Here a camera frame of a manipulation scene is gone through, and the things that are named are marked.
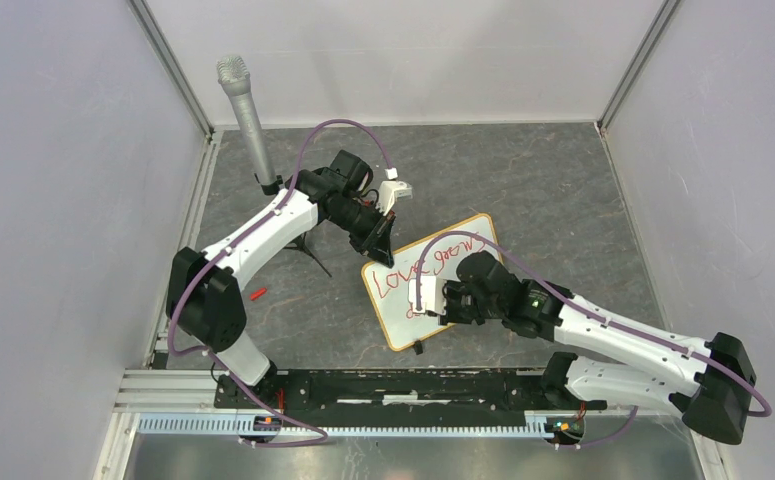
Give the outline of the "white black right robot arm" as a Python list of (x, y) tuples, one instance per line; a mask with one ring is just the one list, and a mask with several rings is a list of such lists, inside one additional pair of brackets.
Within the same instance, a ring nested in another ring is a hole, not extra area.
[(732, 335), (706, 340), (645, 325), (559, 285), (520, 279), (486, 251), (464, 258), (456, 279), (426, 276), (421, 286), (410, 299), (443, 324), (498, 320), (522, 337), (606, 357), (554, 354), (540, 382), (543, 400), (554, 408), (645, 407), (716, 442), (742, 442), (756, 374), (743, 342)]

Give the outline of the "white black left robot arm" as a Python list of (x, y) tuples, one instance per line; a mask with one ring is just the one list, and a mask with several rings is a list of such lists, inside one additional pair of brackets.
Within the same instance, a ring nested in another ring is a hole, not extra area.
[(277, 381), (272, 363), (249, 337), (242, 298), (253, 276), (276, 254), (328, 221), (345, 231), (354, 251), (393, 267), (391, 229), (397, 200), (412, 187), (386, 171), (372, 201), (365, 198), (372, 168), (340, 151), (327, 167), (300, 170), (257, 215), (202, 249), (184, 247), (172, 261), (166, 298), (171, 328), (180, 328), (240, 379), (238, 392), (253, 407), (269, 405)]

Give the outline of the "red marker cap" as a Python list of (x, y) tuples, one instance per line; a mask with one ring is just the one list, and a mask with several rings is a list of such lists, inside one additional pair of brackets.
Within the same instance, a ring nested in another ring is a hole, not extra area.
[(266, 288), (260, 288), (260, 289), (255, 290), (254, 292), (252, 292), (249, 295), (249, 298), (250, 298), (251, 301), (256, 301), (257, 299), (261, 298), (266, 293), (267, 293), (267, 289)]

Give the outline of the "yellow framed whiteboard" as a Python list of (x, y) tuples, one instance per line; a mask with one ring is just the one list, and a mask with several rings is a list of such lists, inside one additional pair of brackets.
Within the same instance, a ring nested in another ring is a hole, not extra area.
[[(387, 268), (370, 262), (361, 269), (361, 278), (384, 333), (388, 347), (400, 352), (438, 333), (448, 330), (433, 317), (414, 311), (409, 288), (418, 271), (418, 262), (424, 248), (437, 233), (399, 248), (394, 253), (394, 266)], [(498, 259), (502, 255), (481, 241), (466, 236), (449, 236), (439, 240), (428, 251), (423, 273), (447, 280), (455, 280), (460, 261), (471, 253), (488, 251)]]

